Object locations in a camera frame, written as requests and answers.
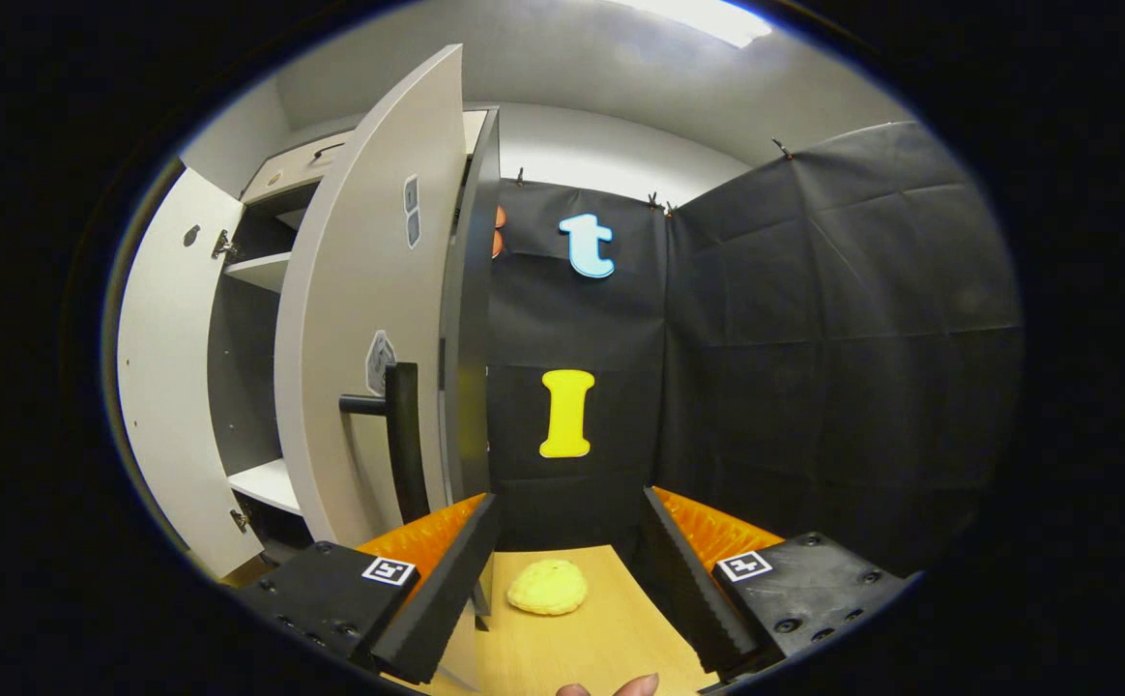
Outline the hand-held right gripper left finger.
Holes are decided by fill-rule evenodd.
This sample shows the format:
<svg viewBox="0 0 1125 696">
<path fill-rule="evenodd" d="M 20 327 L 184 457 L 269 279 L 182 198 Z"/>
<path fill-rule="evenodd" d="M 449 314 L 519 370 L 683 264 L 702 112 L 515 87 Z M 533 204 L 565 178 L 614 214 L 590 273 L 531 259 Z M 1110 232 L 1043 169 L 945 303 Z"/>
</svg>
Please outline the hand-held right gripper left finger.
<svg viewBox="0 0 1125 696">
<path fill-rule="evenodd" d="M 502 503 L 474 495 L 356 549 L 318 541 L 234 596 L 346 665 L 430 683 L 495 550 Z"/>
</svg>

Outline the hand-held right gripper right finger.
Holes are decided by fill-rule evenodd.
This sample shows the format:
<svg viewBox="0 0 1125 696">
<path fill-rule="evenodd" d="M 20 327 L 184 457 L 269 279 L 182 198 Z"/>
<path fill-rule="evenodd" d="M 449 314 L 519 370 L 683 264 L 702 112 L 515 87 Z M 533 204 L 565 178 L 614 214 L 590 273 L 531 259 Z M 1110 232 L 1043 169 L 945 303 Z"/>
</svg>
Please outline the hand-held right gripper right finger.
<svg viewBox="0 0 1125 696">
<path fill-rule="evenodd" d="M 639 550 L 644 593 L 720 678 L 844 638 L 911 585 L 832 537 L 781 537 L 660 486 L 644 488 Z"/>
</svg>

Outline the white cabinet door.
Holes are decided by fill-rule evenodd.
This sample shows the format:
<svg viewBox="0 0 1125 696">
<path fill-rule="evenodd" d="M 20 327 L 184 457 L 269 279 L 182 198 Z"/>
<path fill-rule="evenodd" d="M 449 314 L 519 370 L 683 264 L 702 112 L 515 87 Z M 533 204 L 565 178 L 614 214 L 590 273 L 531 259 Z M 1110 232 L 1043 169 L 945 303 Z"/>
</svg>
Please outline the white cabinet door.
<svg viewBox="0 0 1125 696">
<path fill-rule="evenodd" d="M 382 340 L 418 367 L 430 508 L 447 506 L 438 373 L 447 253 L 467 150 L 461 44 L 403 76 L 332 156 L 281 284 L 273 389 L 278 433 L 316 541 L 361 546 L 398 528 L 382 416 L 340 410 L 369 395 Z"/>
<path fill-rule="evenodd" d="M 118 396 L 148 494 L 197 563 L 216 578 L 262 552 L 215 437 L 209 335 L 220 247 L 241 204 L 184 168 L 158 204 L 132 259 L 116 343 Z"/>
</svg>

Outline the white cabinet shelf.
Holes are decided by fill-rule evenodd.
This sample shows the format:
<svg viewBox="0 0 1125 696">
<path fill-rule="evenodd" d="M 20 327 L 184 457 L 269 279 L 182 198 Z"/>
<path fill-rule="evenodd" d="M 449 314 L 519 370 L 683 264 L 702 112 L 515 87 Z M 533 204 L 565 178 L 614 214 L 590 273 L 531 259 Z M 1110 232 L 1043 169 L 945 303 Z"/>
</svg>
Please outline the white cabinet shelf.
<svg viewBox="0 0 1125 696">
<path fill-rule="evenodd" d="M 244 494 L 253 501 L 267 504 L 274 509 L 289 512 L 303 518 L 302 504 L 288 472 L 284 458 L 258 464 L 240 473 L 227 477 L 235 492 Z"/>
<path fill-rule="evenodd" d="M 223 270 L 223 273 L 236 280 L 256 286 L 258 289 L 280 293 L 289 261 L 290 252 L 271 254 L 227 265 Z"/>
</svg>

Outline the grey and white cabinet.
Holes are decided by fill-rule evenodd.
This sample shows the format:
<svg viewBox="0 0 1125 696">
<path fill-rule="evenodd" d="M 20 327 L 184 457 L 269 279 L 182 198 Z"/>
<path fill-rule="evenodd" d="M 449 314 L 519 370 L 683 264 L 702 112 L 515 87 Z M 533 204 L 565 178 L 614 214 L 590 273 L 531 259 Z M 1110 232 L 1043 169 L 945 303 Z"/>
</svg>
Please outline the grey and white cabinet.
<svg viewBox="0 0 1125 696">
<path fill-rule="evenodd" d="M 495 103 L 470 103 L 477 109 Z M 478 440 L 487 435 L 486 387 L 476 369 L 486 360 L 486 329 L 492 260 L 478 256 L 483 244 L 501 250 L 497 226 L 505 216 L 497 206 L 501 186 L 498 111 L 484 124 L 472 155 L 465 161 L 458 184 L 453 224 L 448 238 L 435 365 L 439 473 L 448 501 L 462 495 L 484 492 L 489 486 L 487 448 Z M 245 211 L 236 232 L 237 245 L 227 265 L 289 252 L 310 206 L 298 195 L 297 210 Z M 216 443 L 225 471 L 249 468 L 284 458 L 274 427 L 273 327 L 279 295 L 223 274 L 218 281 L 212 317 L 209 367 L 212 413 L 226 421 L 227 432 Z M 300 516 L 259 503 L 269 516 L 284 519 L 289 532 L 303 533 Z"/>
</svg>

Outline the yellow bumpy round object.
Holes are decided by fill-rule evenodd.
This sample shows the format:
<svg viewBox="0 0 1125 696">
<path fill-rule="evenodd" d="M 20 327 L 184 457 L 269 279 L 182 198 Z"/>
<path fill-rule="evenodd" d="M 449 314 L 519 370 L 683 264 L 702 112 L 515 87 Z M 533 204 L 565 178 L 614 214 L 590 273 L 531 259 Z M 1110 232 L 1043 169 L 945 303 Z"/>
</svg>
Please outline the yellow bumpy round object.
<svg viewBox="0 0 1125 696">
<path fill-rule="evenodd" d="M 590 584 L 578 564 L 544 559 L 526 564 L 508 585 L 505 597 L 519 611 L 537 616 L 570 614 L 588 599 Z"/>
</svg>

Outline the black backdrop cloth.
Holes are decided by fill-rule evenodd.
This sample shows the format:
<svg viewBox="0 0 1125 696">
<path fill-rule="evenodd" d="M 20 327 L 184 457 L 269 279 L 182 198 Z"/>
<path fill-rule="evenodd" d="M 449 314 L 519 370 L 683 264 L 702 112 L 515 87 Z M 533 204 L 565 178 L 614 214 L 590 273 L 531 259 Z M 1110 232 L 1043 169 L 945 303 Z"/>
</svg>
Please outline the black backdrop cloth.
<svg viewBox="0 0 1125 696">
<path fill-rule="evenodd" d="M 504 551 L 636 546 L 646 486 L 893 573 L 976 518 L 1022 386 L 1012 260 L 917 123 L 824 141 L 669 215 L 503 180 L 487 332 Z"/>
</svg>

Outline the long ceiling light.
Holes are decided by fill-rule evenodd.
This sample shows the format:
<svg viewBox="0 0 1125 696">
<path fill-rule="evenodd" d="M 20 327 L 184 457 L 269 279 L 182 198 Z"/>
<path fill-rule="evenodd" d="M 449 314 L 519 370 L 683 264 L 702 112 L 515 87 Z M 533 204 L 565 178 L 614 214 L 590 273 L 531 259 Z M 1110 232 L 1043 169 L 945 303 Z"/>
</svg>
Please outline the long ceiling light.
<svg viewBox="0 0 1125 696">
<path fill-rule="evenodd" d="M 716 40 L 742 49 L 773 34 L 773 26 L 759 13 L 727 0 L 606 0 L 637 12 L 650 13 L 701 31 Z"/>
</svg>

